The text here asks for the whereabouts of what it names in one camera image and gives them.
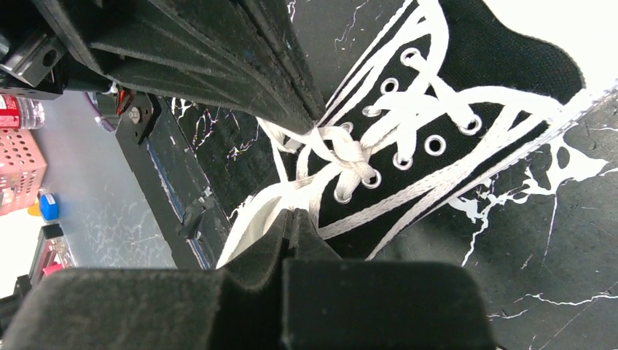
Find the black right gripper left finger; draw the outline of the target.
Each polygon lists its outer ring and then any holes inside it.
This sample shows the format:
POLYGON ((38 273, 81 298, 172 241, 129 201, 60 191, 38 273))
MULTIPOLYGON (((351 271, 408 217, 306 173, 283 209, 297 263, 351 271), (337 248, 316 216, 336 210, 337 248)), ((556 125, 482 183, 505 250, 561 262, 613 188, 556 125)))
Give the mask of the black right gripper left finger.
POLYGON ((277 349, 292 213, 224 267, 72 268, 26 297, 4 349, 277 349))

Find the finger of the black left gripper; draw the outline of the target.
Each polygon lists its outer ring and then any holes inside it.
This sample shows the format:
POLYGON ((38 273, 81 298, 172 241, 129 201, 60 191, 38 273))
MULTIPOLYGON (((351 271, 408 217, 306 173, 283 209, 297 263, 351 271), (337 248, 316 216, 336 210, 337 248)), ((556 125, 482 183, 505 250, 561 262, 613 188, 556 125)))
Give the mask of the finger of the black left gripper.
POLYGON ((241 2, 259 35, 267 42, 278 63, 288 74, 294 92, 309 117, 322 117, 325 104, 305 60, 289 17, 287 1, 246 0, 241 2))
POLYGON ((37 1, 69 52, 132 90, 235 109, 292 133, 312 120, 242 1, 37 1))

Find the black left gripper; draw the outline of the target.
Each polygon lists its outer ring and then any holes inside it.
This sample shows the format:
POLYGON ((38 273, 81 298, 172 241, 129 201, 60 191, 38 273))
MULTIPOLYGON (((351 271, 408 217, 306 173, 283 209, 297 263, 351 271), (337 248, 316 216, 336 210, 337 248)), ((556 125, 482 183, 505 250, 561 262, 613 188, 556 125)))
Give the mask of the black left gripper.
POLYGON ((66 90, 85 94, 95 121, 108 132, 117 129, 110 117, 130 120, 136 144, 148 137, 160 115, 153 95, 123 87, 79 62, 32 1, 2 1, 1 94, 42 103, 66 90))

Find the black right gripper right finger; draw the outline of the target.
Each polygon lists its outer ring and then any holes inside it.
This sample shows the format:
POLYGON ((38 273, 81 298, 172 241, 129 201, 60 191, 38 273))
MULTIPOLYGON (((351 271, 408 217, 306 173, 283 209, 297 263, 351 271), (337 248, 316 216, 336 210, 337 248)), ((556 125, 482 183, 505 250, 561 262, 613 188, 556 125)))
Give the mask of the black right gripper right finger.
POLYGON ((282 263, 284 349, 496 349, 480 288, 443 262, 344 260, 297 209, 282 263))

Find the black and white sneaker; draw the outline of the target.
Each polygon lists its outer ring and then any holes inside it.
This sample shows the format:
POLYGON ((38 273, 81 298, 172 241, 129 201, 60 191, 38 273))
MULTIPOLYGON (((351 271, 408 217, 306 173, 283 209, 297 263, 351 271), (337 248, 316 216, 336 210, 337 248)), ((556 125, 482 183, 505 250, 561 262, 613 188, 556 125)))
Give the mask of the black and white sneaker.
POLYGON ((394 166, 396 144, 369 163, 383 180, 358 186, 351 201, 321 196, 319 236, 337 252, 371 259, 395 235, 457 195, 516 163, 573 125, 617 88, 615 1, 383 1, 378 31, 313 126, 345 125, 359 140, 377 122, 364 106, 393 77, 409 86, 401 52, 415 47, 480 117, 474 135, 447 114, 418 131, 414 164, 394 166))

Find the white shoelace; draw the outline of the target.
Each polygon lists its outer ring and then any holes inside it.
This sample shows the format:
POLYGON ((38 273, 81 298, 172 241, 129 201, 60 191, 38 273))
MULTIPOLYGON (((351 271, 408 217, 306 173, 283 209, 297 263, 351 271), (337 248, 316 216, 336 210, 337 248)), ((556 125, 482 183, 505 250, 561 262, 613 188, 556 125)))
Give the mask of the white shoelace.
POLYGON ((261 238, 279 210, 307 209, 317 217, 321 196, 332 179, 337 179, 333 198, 339 204, 349 203, 360 185, 378 187, 382 174, 369 161, 384 147, 396 144, 394 166, 409 169, 414 164, 418 131, 438 117, 447 114, 465 135, 478 132, 480 117, 439 77, 441 61, 424 58, 415 47, 404 49, 398 61, 418 75, 409 86, 393 77, 381 82, 380 97, 361 110, 363 117, 376 118, 377 122, 359 140, 343 124, 316 126, 298 135, 271 122, 258 121, 271 140, 281 180, 245 202, 216 264, 218 268, 261 238))

